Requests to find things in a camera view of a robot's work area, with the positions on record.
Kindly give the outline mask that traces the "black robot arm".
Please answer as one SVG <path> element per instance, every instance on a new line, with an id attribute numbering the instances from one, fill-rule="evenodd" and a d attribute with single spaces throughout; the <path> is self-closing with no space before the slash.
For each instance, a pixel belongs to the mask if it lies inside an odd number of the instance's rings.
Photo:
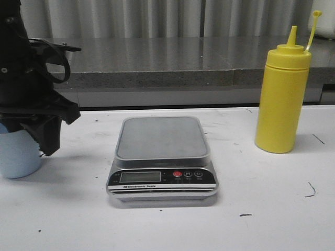
<path id="1" fill-rule="evenodd" d="M 78 104 L 54 85 L 70 77 L 65 53 L 81 48 L 28 38 L 20 6 L 1 1 L 1 123 L 9 132 L 26 130 L 50 156 L 60 147 L 61 123 L 80 117 Z"/>

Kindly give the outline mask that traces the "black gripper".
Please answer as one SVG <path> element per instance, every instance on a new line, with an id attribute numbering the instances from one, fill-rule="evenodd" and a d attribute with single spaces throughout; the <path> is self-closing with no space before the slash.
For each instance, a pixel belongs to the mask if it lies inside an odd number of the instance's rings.
<path id="1" fill-rule="evenodd" d="M 62 120 L 80 117 L 78 105 L 54 90 L 70 77 L 65 54 L 80 51 L 42 39 L 1 40 L 1 123 L 20 124 L 46 156 L 60 147 Z"/>

